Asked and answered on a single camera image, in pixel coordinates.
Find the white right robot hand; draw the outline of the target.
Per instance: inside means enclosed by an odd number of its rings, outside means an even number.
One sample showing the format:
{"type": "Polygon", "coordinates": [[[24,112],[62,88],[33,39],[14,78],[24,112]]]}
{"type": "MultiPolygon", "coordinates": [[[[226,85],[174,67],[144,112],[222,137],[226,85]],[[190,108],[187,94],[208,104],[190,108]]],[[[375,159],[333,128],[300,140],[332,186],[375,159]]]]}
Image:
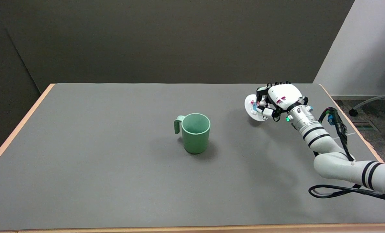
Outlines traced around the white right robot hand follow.
{"type": "Polygon", "coordinates": [[[258,115],[279,121],[281,114],[290,112],[296,106],[307,105],[308,97],[290,82],[268,83],[256,90],[256,108],[258,115]]]}

